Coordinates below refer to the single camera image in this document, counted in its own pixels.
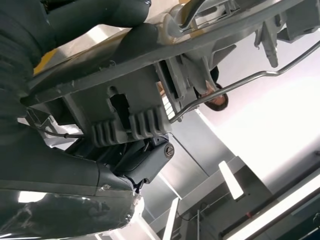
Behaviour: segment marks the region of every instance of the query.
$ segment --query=white wall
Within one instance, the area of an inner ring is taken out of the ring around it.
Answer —
[[[237,44],[219,65],[219,83],[226,86],[262,70],[272,70],[254,35]],[[283,67],[320,40],[320,32],[293,44],[278,43]],[[260,78],[229,93],[229,105],[214,112],[200,110],[235,155],[241,157],[272,192],[282,187],[277,179],[320,145],[320,49],[276,78]]]

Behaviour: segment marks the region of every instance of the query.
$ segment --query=metal tube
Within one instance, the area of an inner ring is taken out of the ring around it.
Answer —
[[[239,81],[230,84],[229,86],[224,87],[224,88],[220,89],[219,91],[215,91],[215,92],[213,92],[210,95],[202,97],[202,98],[192,101],[192,102],[186,105],[186,107],[184,107],[181,111],[177,113],[174,117],[171,118],[170,120],[170,122],[171,124],[173,124],[175,121],[182,117],[183,115],[184,115],[184,114],[186,114],[186,113],[198,106],[198,105],[206,103],[206,102],[211,101],[212,99],[215,99],[217,97],[219,97],[219,96],[221,96],[221,95],[223,95],[223,94],[239,88],[241,86],[252,82],[252,81],[256,80],[256,79],[259,79],[259,78],[261,78],[261,77],[278,77],[278,76],[282,75],[282,74],[296,66],[297,64],[301,62],[302,60],[306,59],[306,57],[315,52],[315,50],[317,50],[319,47],[320,47],[320,41],[315,43],[315,45],[313,45],[313,46],[310,47],[309,49],[305,51],[303,54],[294,59],[294,61],[291,61],[291,63],[289,63],[289,64],[288,64],[288,65],[286,65],[286,66],[285,66],[285,67],[283,67],[280,70],[278,70],[278,71],[258,71],[258,72],[254,73],[252,75],[243,78],[242,80],[239,80]]]
[[[200,210],[198,209],[197,214],[197,240],[200,240]]]

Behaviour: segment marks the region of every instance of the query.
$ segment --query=torn plastic cover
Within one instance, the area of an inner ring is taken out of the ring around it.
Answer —
[[[93,189],[95,196],[0,189],[0,236],[62,239],[119,229],[140,199],[128,190]]]

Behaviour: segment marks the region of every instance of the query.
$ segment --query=ceiling light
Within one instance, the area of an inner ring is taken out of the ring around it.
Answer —
[[[262,229],[275,218],[318,190],[318,188],[320,188],[320,174],[285,198],[277,205],[267,210],[261,216],[259,216],[257,219],[243,227],[234,235],[226,238],[226,240],[246,240],[258,230]]]
[[[236,200],[244,195],[244,191],[228,167],[226,162],[221,162],[219,164],[219,168],[223,176],[224,180],[226,182],[226,185],[228,185],[228,188],[231,192],[233,199]]]
[[[42,200],[47,193],[35,192],[35,191],[20,191],[18,202],[19,203],[35,203]]]
[[[179,197],[177,197],[171,206],[169,217],[168,217],[167,225],[165,229],[165,234],[163,235],[162,240],[171,240],[172,235],[172,230],[174,229],[174,220],[176,219],[177,210],[178,209]]]
[[[1,238],[9,237],[9,236],[11,236],[11,235],[12,235],[11,233],[5,234],[5,235],[0,235],[0,239],[1,239]]]

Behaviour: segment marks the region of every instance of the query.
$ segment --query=yellow surface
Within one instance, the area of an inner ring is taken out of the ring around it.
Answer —
[[[41,60],[41,62],[33,70],[34,74],[38,74],[41,71],[42,71],[46,64],[48,64],[54,54],[56,54],[57,51],[57,49],[54,49],[52,51],[50,51],[47,54],[45,54],[45,56],[42,57],[42,59]]]

